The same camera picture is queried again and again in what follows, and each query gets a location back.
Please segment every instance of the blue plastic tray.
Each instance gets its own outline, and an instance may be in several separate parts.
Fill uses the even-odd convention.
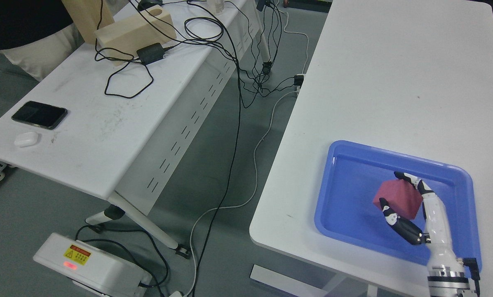
[[[334,142],[316,207],[316,228],[328,237],[426,265],[428,248],[413,246],[397,235],[372,203],[380,184],[395,179],[394,171],[421,177],[435,191],[446,206],[455,254],[477,258],[481,269],[472,179],[459,167],[432,160],[349,141]],[[424,230],[422,207],[413,222]]]

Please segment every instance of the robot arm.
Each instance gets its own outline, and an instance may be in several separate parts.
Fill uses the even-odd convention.
[[[425,243],[429,248],[431,255],[426,267],[429,271],[428,285],[431,296],[462,297],[470,292],[464,266],[472,265],[465,261],[476,262],[476,259],[468,258],[463,261],[453,252],[446,207],[439,196],[419,177],[403,172],[395,172],[395,177],[410,182],[422,196],[424,219],[426,220],[425,233],[422,233],[410,220],[401,218],[389,207],[386,198],[380,198],[380,206],[386,222],[412,245]],[[479,296],[479,273],[478,271],[474,273],[472,269],[471,272],[472,278],[476,281],[476,293]]]

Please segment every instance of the white table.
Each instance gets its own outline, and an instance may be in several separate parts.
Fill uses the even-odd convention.
[[[251,36],[256,36],[260,23],[254,1],[234,2],[249,20],[229,3],[218,18],[228,28],[240,59],[250,51]],[[164,8],[185,36],[186,19],[208,16],[186,3]],[[134,13],[127,5],[115,20]],[[203,37],[219,32],[208,22],[194,21],[189,26]],[[228,38],[220,41],[233,52]],[[94,53],[92,45],[81,46],[0,118],[0,160],[106,199],[166,246],[178,248],[179,244],[145,215],[235,71],[235,64],[211,47],[180,45],[168,51],[165,59],[149,65],[155,79],[149,88],[134,99],[124,99],[103,94],[108,76],[120,67],[109,61],[94,62]],[[109,92],[132,95],[149,82],[142,66],[128,68],[112,79]],[[54,130],[11,120],[29,100],[64,107],[69,113]],[[16,147],[16,136],[29,131],[41,135],[38,143]]]
[[[471,175],[481,291],[493,296],[490,6],[335,0],[250,225],[252,240],[270,250],[402,295],[429,296],[425,266],[316,229],[327,151],[339,139],[453,164]]]

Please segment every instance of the black phone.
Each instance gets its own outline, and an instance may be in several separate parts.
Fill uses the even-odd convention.
[[[14,113],[12,119],[23,124],[52,130],[66,115],[67,109],[63,107],[28,101]]]

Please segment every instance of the yellow warning sticker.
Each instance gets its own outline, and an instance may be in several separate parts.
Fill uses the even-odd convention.
[[[91,253],[87,252],[82,248],[77,247],[76,245],[71,245],[71,247],[68,248],[67,251],[65,252],[64,256],[73,260],[78,264],[85,265],[85,263],[91,256]]]

